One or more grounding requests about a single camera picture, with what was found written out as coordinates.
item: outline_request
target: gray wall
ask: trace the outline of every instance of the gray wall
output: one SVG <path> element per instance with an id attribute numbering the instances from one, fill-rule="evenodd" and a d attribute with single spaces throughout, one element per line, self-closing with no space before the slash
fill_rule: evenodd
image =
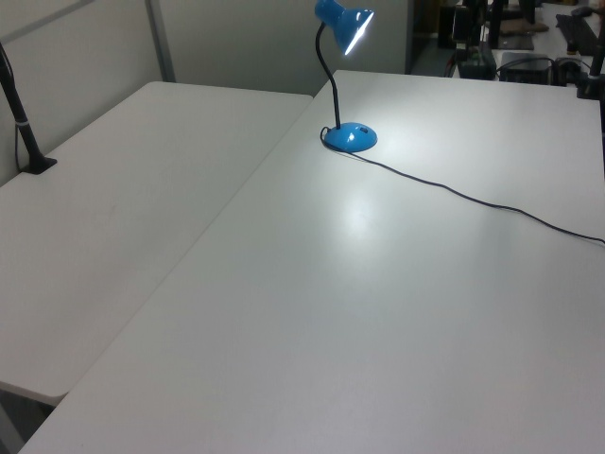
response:
<path id="1" fill-rule="evenodd" d="M 316 0 L 155 0 L 159 3 L 178 82 L 314 96 L 327 80 L 315 54 Z M 324 57 L 338 68 L 406 71 L 408 0 L 342 0 L 374 9 L 366 36 L 347 58 L 331 30 Z"/>
<path id="2" fill-rule="evenodd" d="M 0 40 L 44 154 L 145 83 L 161 80 L 144 0 L 0 0 L 0 10 L 6 25 Z M 16 174 L 13 150 L 14 119 L 2 93 L 0 185 Z M 21 139 L 20 150 L 23 164 Z"/>
<path id="3" fill-rule="evenodd" d="M 0 0 L 0 41 L 46 154 L 145 83 L 161 80 L 162 72 L 165 79 L 182 83 L 314 96 L 327 80 L 315 54 L 320 25 L 315 3 Z M 331 69 L 404 73 L 412 2 L 341 3 L 374 9 L 376 15 L 346 59 L 337 51 L 332 31 L 325 31 L 322 49 Z M 149 12 L 155 27 L 149 24 Z M 159 61 L 155 44 L 164 51 Z M 0 96 L 0 185 L 16 174 L 13 141 L 12 114 Z M 24 164 L 21 139 L 20 150 Z"/>

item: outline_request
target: desk lamp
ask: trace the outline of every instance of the desk lamp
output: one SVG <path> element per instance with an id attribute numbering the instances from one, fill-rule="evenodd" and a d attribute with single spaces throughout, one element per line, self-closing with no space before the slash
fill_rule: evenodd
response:
<path id="1" fill-rule="evenodd" d="M 355 153 L 372 148 L 376 145 L 378 137 L 371 128 L 360 123 L 340 124 L 340 111 L 338 107 L 337 84 L 332 77 L 320 50 L 321 33 L 326 25 L 334 30 L 338 47 L 344 55 L 349 55 L 363 36 L 366 26 L 372 19 L 374 13 L 369 9 L 346 9 L 335 0 L 319 0 L 315 5 L 315 15 L 321 19 L 320 29 L 315 39 L 315 49 L 318 53 L 321 66 L 332 83 L 332 94 L 334 95 L 334 112 L 337 125 L 328 129 L 322 138 L 323 144 L 331 149 Z"/>
<path id="2" fill-rule="evenodd" d="M 9 58 L 4 51 L 4 47 L 0 44 L 0 83 L 4 90 L 4 94 L 9 102 L 12 115 L 15 118 L 15 125 L 19 129 L 23 141 L 26 144 L 27 153 L 29 154 L 29 166 L 23 169 L 26 173 L 40 175 L 45 170 L 57 163 L 56 159 L 45 157 L 38 148 L 38 143 L 34 137 L 34 133 L 29 126 L 26 111 L 23 108 L 17 88 L 15 87 L 15 79 L 10 67 Z"/>

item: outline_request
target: black cable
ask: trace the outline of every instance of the black cable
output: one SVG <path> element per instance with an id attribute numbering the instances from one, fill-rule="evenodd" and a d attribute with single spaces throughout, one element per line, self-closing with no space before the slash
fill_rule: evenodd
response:
<path id="1" fill-rule="evenodd" d="M 19 127 L 15 125 L 15 165 L 17 166 L 17 173 L 21 173 L 21 166 L 19 166 Z"/>
<path id="2" fill-rule="evenodd" d="M 575 232 L 570 232 L 568 230 L 562 229 L 561 227 L 557 227 L 556 225 L 550 224 L 550 223 L 546 222 L 545 220 L 541 220 L 540 218 L 536 218 L 535 216 L 531 215 L 530 213 L 527 213 L 527 212 L 525 212 L 523 210 L 520 210 L 519 208 L 514 208 L 514 207 L 511 207 L 511 206 L 507 206 L 507 205 L 498 205 L 498 204 L 495 204 L 495 203 L 489 203 L 488 201 L 481 201 L 479 199 L 475 199 L 473 197 L 467 196 L 466 194 L 462 194 L 461 192 L 458 192 L 457 190 L 452 189 L 451 187 L 446 186 L 445 184 L 433 183 L 433 182 L 430 182 L 430 181 L 427 181 L 427 180 L 423 180 L 423 179 L 418 178 L 418 177 L 414 177 L 412 175 L 407 175 L 406 173 L 400 172 L 399 170 L 395 170 L 394 168 L 386 166 L 386 165 L 384 165 L 382 163 L 378 163 L 376 161 L 372 161 L 370 159 L 366 159 L 366 158 L 364 158 L 362 156 L 359 156 L 357 154 L 352 154 L 352 153 L 350 153 L 348 151 L 344 151 L 342 149 L 337 149 L 337 148 L 331 147 L 323 139 L 323 132 L 326 131 L 326 130 L 329 131 L 330 129 L 329 128 L 323 128 L 321 130 L 321 132 L 320 132 L 320 140 L 321 140 L 321 142 L 323 143 L 323 145 L 326 148 L 330 149 L 331 151 L 335 152 L 338 155 L 347 155 L 348 157 L 353 157 L 354 159 L 362 161 L 364 163 L 372 164 L 374 166 L 382 167 L 385 170 L 388 170 L 389 172 L 392 172 L 392 173 L 394 173 L 396 175 L 399 175 L 401 177 L 409 178 L 410 180 L 413 180 L 415 182 L 423 183 L 423 184 L 428 184 L 430 186 L 436 186 L 436 187 L 440 187 L 442 189 L 446 189 L 447 191 L 449 191 L 449 192 L 451 192 L 453 194 L 456 194 L 457 196 L 462 197 L 463 199 L 466 199 L 467 201 L 473 201 L 473 202 L 478 203 L 480 205 L 488 206 L 490 208 L 495 208 L 495 209 L 498 209 L 498 210 L 507 210 L 507 211 L 512 211 L 514 213 L 519 213 L 519 214 L 527 216 L 528 218 L 531 218 L 531 219 L 533 219 L 533 220 L 535 220 L 537 222 L 540 222 L 541 224 L 545 225 L 546 227 L 549 227 L 549 228 L 551 228 L 553 230 L 556 230 L 557 232 L 561 232 L 563 234 L 567 234 L 567 235 L 570 235 L 570 236 L 576 236 L 578 238 L 583 238 L 583 239 L 589 239 L 589 240 L 592 240 L 592 241 L 597 241 L 597 242 L 603 243 L 603 245 L 605 245 L 605 239 L 603 239 L 603 238 L 597 238 L 597 237 L 593 237 L 593 236 L 586 236 L 586 235 L 582 235 L 582 234 L 577 234 Z"/>
<path id="3" fill-rule="evenodd" d="M 554 60 L 552 60 L 548 57 L 532 57 L 532 58 L 528 58 L 528 59 L 519 59 L 519 60 L 515 60 L 515 61 L 509 61 L 508 63 L 505 63 L 502 66 L 500 66 L 499 68 L 497 68 L 495 70 L 495 73 L 498 74 L 502 69 L 507 69 L 512 66 L 516 66 L 517 64 L 529 63 L 531 61 L 550 61 L 551 66 L 557 65 L 557 63 Z"/>
<path id="4" fill-rule="evenodd" d="M 2 59 L 5 61 L 8 69 L 9 69 L 10 78 L 12 79 L 12 83 L 14 84 L 15 75 L 12 72 L 12 66 L 10 65 L 9 56 L 5 52 L 4 47 L 2 46 L 1 43 L 0 43 L 0 54 L 2 55 Z M 19 166 L 19 127 L 17 126 L 16 123 L 15 123 L 15 165 L 17 166 L 17 172 L 21 173 L 21 167 Z"/>
<path id="5" fill-rule="evenodd" d="M 10 65 L 9 56 L 5 52 L 4 47 L 2 46 L 2 43 L 0 43 L 0 54 L 2 54 L 2 59 L 7 63 L 7 67 L 9 68 L 9 71 L 10 71 L 10 78 L 12 79 L 12 83 L 15 83 L 15 74 L 12 72 L 12 66 Z"/>

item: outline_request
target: lamp shade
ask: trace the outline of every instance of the lamp shade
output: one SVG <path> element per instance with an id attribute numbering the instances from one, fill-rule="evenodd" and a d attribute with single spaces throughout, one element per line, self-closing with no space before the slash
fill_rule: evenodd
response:
<path id="1" fill-rule="evenodd" d="M 315 15 L 334 30 L 338 47 L 348 55 L 363 36 L 374 13 L 370 9 L 346 9 L 335 0 L 319 0 Z"/>

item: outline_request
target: tabletop surface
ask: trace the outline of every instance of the tabletop surface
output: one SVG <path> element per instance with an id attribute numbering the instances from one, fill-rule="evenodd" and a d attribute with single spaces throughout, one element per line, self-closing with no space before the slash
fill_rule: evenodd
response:
<path id="1" fill-rule="evenodd" d="M 595 102 L 337 82 L 365 157 L 605 235 Z M 23 454 L 602 453 L 605 248 L 334 154 L 331 107 L 326 86 Z"/>
<path id="2" fill-rule="evenodd" d="M 0 389 L 61 400 L 310 101 L 150 83 L 0 188 Z"/>

